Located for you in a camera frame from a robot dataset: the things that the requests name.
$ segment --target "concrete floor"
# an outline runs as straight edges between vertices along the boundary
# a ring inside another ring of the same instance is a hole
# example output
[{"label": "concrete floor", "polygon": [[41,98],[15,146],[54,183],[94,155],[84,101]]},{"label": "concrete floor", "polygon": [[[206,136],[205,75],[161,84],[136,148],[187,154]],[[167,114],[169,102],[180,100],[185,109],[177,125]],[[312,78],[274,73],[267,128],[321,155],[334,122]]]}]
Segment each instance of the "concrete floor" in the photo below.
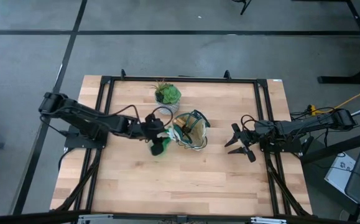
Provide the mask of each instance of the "concrete floor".
[{"label": "concrete floor", "polygon": [[[71,30],[81,0],[0,0],[0,29]],[[354,1],[360,13],[360,1]],[[229,0],[89,0],[80,30],[357,30],[345,3],[253,1],[245,15]],[[37,108],[52,89],[69,36],[0,35],[0,215],[8,214],[40,121]],[[77,98],[84,75],[191,75],[279,78],[291,111],[335,106],[360,85],[319,85],[320,75],[360,70],[360,38],[214,35],[78,36],[62,93]],[[360,109],[360,98],[345,106]],[[67,125],[54,121],[54,126]],[[360,134],[331,133],[329,144]],[[48,210],[64,138],[48,132],[24,212]],[[356,157],[358,150],[350,152]],[[338,219],[341,205],[308,187],[315,215]],[[116,221],[115,223],[135,223]]]}]

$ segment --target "yellow cable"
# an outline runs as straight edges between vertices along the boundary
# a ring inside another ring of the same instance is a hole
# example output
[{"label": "yellow cable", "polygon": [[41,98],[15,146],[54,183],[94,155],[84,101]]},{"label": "yellow cable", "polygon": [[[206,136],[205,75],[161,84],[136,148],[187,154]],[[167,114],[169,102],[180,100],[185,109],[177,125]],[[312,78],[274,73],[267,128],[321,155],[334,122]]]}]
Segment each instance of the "yellow cable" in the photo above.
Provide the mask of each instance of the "yellow cable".
[{"label": "yellow cable", "polygon": [[[358,97],[360,97],[360,94],[358,94],[358,95],[356,95],[356,96],[351,97],[350,99],[346,100],[344,103],[342,103],[342,104],[340,104],[340,105],[336,106],[336,107],[335,107],[335,109],[337,109],[337,108],[339,108],[339,107],[341,107],[341,106],[343,106],[343,105],[345,105],[345,104],[349,103],[351,100],[353,100],[353,99],[355,99],[355,98],[358,98]],[[328,111],[315,111],[315,113],[327,113],[327,112],[330,112],[330,111],[332,111],[332,110],[328,110]]]}]

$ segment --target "wooden tabletop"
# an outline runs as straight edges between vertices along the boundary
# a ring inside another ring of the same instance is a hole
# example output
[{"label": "wooden tabletop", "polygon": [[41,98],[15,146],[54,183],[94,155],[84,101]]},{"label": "wooden tabletop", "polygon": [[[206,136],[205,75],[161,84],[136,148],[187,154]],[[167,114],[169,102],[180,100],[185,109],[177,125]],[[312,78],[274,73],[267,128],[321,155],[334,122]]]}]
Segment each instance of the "wooden tabletop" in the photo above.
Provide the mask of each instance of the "wooden tabletop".
[{"label": "wooden tabletop", "polygon": [[[87,75],[78,101],[95,107],[101,76]],[[154,108],[154,82],[116,81],[110,113],[127,105],[137,106],[141,119]],[[167,151],[152,156],[143,141],[110,134],[103,150],[93,200],[93,212],[160,213],[189,215],[272,215],[264,155],[258,144],[251,147],[256,161],[242,154],[227,154],[240,143],[224,148],[232,138],[232,123],[241,116],[258,119],[254,87],[247,83],[173,83],[182,93],[176,114],[201,111],[209,120],[208,145],[197,152],[171,142]],[[289,120],[289,111],[280,80],[268,80],[275,120]],[[264,94],[261,90],[264,105]],[[133,109],[123,114],[134,116]],[[155,113],[163,122],[169,116]],[[58,207],[79,181],[84,149],[69,153],[62,161],[51,208]],[[282,153],[287,187],[302,207],[311,213],[310,201],[300,161]],[[85,207],[88,186],[83,192]],[[277,187],[280,211],[283,203]]]}]

